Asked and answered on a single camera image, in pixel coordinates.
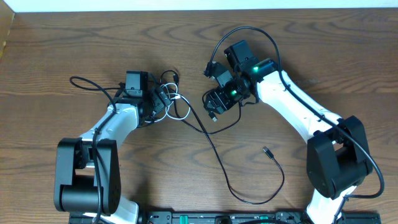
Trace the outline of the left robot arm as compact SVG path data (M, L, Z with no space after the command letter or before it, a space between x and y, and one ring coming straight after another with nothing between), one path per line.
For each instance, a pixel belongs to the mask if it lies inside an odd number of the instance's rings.
M121 195L118 149L126 137L171 104L159 83L148 87L148 72L128 71L109 97L105 115L78 138L57 146L53 201L79 223L145 223L136 202Z

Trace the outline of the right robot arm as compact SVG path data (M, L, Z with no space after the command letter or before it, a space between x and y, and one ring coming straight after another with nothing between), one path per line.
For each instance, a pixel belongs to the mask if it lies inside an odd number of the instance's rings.
M275 109L307 144L307 175L314 187L306 213L312 223L341 221L342 206L373 171L364 126L343 119L302 91L277 62L255 57L241 40L224 50L229 67L208 62L204 74L218 87L206 94L204 108L222 114L253 95Z

